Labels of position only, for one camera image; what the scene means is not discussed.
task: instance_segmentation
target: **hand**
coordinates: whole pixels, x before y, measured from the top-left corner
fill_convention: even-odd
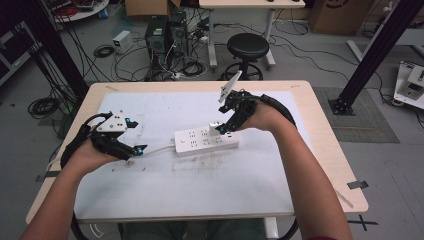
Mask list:
[[[93,147],[91,140],[87,139],[74,154],[72,154],[64,170],[74,171],[74,174],[83,177],[104,164],[116,160],[118,160],[118,158],[99,152]]]
[[[256,101],[255,113],[237,130],[257,128],[263,131],[273,132],[274,129],[281,127],[281,124],[285,122],[289,123],[275,108],[261,101]]]

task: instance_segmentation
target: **forearm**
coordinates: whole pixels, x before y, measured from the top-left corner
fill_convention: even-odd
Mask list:
[[[62,170],[21,239],[67,239],[81,176]]]
[[[304,238],[351,239],[333,186],[291,123],[278,120],[272,131],[280,150],[299,227]]]

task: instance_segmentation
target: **power outlet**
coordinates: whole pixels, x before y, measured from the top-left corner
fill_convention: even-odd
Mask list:
[[[175,132],[175,149],[179,157],[186,157],[201,153],[215,152],[224,149],[237,148],[239,145],[238,134],[228,132],[224,135],[216,134],[211,126],[188,129]]]

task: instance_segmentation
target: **black robotic glove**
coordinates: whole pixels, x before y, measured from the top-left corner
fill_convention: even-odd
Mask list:
[[[88,123],[97,117],[104,117],[105,120],[92,129]],[[94,148],[98,151],[121,160],[128,160],[132,156],[143,155],[143,150],[147,145],[130,147],[118,141],[118,137],[128,128],[135,128],[137,125],[137,122],[131,122],[129,118],[124,118],[122,114],[100,113],[90,117],[81,125],[75,138],[66,146],[60,159],[60,166],[62,168],[65,167],[72,154],[74,154],[87,138],[91,139]]]
[[[230,94],[225,98],[224,106],[219,108],[219,111],[226,113],[229,110],[234,110],[234,114],[230,119],[216,127],[216,130],[220,134],[225,134],[226,132],[236,131],[244,122],[249,119],[256,109],[256,101],[259,100],[263,103],[270,105],[271,107],[277,109],[287,120],[289,120],[294,126],[296,122],[293,119],[290,111],[276,99],[263,94],[261,97],[254,96],[245,90],[240,90],[239,92],[232,90]]]

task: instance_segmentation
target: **black pole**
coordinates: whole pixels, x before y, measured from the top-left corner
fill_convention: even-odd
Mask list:
[[[47,15],[47,9],[44,8],[40,0],[15,0],[14,2],[25,24],[29,27],[35,39],[49,53],[49,56],[77,97],[77,106],[80,106],[87,95],[88,85],[69,55],[59,33],[54,29]]]
[[[329,100],[334,114],[342,115],[351,110],[361,90],[423,6],[424,0],[399,2],[342,93],[336,100]]]

